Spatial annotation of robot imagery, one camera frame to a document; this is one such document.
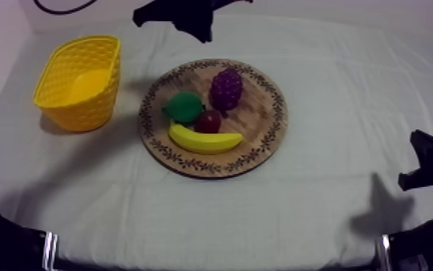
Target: toy fruit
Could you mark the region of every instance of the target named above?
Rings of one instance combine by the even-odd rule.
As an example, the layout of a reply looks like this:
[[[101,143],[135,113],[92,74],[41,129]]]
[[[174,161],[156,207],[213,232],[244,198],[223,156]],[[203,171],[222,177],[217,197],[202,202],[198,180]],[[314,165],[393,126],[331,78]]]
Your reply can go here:
[[[181,148],[198,154],[220,154],[243,140],[240,133],[196,133],[176,123],[171,123],[169,136]]]
[[[243,92],[243,80],[234,68],[221,71],[211,84],[210,101],[212,106],[222,112],[232,110],[238,105]]]
[[[203,105],[196,94],[180,92],[162,107],[162,111],[177,123],[191,123],[201,114]]]
[[[198,133],[218,133],[221,126],[221,116],[216,110],[201,113],[195,122],[195,131]]]

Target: purple grapes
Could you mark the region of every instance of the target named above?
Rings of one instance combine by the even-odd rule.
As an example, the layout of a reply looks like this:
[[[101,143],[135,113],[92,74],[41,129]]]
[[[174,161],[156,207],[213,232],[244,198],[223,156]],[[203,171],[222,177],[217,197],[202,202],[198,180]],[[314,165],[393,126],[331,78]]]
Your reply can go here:
[[[221,71],[213,79],[210,89],[210,101],[219,111],[232,110],[238,106],[243,92],[243,80],[234,68]]]

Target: white cloth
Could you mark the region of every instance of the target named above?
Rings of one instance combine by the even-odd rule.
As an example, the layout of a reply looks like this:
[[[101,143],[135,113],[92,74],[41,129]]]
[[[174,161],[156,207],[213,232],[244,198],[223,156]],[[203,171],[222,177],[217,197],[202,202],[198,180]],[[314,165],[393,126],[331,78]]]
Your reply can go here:
[[[66,135],[32,92],[57,46],[122,39],[111,122]],[[62,257],[125,268],[250,270],[353,265],[372,238],[433,218],[433,187],[402,192],[418,167],[410,133],[433,134],[433,46],[380,30],[299,19],[217,16],[202,45],[171,24],[105,22],[34,37],[0,96],[0,210],[60,234]],[[289,112],[277,153],[218,182],[188,179],[148,154],[140,101],[169,69],[232,58],[279,86]]]

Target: decorative leaf border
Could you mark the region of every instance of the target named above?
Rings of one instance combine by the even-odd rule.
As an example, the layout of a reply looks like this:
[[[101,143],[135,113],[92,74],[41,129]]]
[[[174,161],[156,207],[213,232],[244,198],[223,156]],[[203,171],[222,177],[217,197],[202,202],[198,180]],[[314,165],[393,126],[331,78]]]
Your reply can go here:
[[[174,69],[157,80],[149,89],[149,92],[144,98],[139,111],[140,126],[142,128],[141,135],[148,140],[148,145],[157,150],[166,160],[173,161],[180,165],[182,169],[191,168],[195,171],[208,172],[211,174],[220,174],[221,172],[236,173],[246,164],[255,162],[260,154],[270,151],[272,148],[272,143],[277,138],[277,132],[282,129],[282,121],[284,120],[286,112],[285,100],[277,88],[268,82],[259,71],[255,71],[252,67],[244,63],[235,62],[237,61],[224,61],[217,59],[194,61]],[[273,122],[270,125],[267,133],[264,135],[263,139],[261,139],[259,147],[252,148],[249,153],[241,155],[237,158],[237,160],[229,162],[226,165],[183,158],[181,154],[176,153],[171,147],[165,146],[159,139],[154,137],[152,117],[149,114],[149,111],[152,109],[152,102],[155,100],[156,93],[161,87],[172,83],[174,80],[178,80],[179,77],[188,71],[217,66],[220,66],[221,68],[234,68],[240,74],[248,75],[259,86],[261,86],[265,92],[270,93],[270,96],[273,99]]]

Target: yellow banana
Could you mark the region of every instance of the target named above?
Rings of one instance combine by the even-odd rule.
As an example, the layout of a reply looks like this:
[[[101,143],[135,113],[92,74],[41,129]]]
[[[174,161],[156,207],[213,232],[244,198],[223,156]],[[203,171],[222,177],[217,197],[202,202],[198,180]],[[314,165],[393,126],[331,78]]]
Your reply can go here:
[[[240,133],[196,133],[183,125],[172,123],[169,136],[181,148],[198,154],[220,154],[240,144]]]

